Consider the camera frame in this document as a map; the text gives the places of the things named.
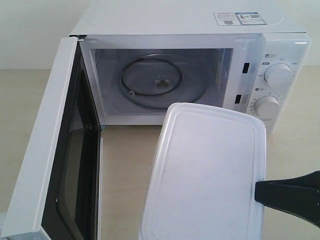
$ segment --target container lid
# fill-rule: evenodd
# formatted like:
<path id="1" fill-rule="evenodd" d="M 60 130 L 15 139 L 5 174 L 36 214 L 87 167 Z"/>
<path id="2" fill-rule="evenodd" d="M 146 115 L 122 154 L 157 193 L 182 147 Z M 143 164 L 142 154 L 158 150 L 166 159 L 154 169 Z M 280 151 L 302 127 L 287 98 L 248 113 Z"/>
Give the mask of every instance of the container lid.
<path id="1" fill-rule="evenodd" d="M 145 201 L 140 240 L 258 240 L 266 131 L 250 115 L 195 103 L 168 109 Z"/>

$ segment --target white knob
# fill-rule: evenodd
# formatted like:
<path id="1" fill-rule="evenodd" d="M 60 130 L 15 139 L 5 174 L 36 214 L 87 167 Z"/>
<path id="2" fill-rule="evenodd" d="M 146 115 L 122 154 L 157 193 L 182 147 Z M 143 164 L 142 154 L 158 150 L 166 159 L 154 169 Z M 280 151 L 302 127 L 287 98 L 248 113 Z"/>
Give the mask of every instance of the white knob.
<path id="1" fill-rule="evenodd" d="M 264 73 L 264 80 L 271 87 L 288 84 L 293 78 L 290 67 L 284 63 L 272 65 Z"/>
<path id="2" fill-rule="evenodd" d="M 256 101 L 254 105 L 259 117 L 265 119 L 275 117 L 278 114 L 279 107 L 278 100 L 274 96 L 264 96 Z"/>

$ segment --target microwave label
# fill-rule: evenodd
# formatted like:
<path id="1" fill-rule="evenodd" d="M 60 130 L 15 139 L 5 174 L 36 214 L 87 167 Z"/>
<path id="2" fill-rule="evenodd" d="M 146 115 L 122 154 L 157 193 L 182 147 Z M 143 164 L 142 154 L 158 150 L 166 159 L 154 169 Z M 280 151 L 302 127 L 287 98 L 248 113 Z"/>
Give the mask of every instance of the microwave label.
<path id="1" fill-rule="evenodd" d="M 239 19 L 234 12 L 214 13 L 216 22 L 219 26 L 236 26 L 241 25 Z"/>
<path id="2" fill-rule="evenodd" d="M 236 12 L 241 25 L 266 25 L 266 22 L 257 12 Z"/>
<path id="3" fill-rule="evenodd" d="M 219 26 L 266 25 L 258 12 L 220 12 L 213 15 Z"/>

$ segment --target microwave door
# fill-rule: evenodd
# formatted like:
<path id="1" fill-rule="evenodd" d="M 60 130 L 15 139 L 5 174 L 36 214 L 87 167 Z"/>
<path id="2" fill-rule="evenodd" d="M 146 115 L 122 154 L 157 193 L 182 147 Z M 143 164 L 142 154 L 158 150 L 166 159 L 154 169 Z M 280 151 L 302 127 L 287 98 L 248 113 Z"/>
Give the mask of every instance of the microwave door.
<path id="1" fill-rule="evenodd" d="M 100 134 L 78 39 L 63 38 L 1 239 L 98 239 Z"/>

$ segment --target white wall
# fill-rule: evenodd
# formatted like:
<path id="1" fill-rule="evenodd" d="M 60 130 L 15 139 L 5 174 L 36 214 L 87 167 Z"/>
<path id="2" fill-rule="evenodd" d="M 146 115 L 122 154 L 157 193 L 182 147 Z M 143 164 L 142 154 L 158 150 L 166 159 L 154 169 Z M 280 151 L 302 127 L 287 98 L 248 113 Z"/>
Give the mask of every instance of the white wall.
<path id="1" fill-rule="evenodd" d="M 277 0 L 312 38 L 306 65 L 320 65 L 320 1 Z M 50 69 L 91 0 L 4 0 L 0 7 L 0 69 Z"/>

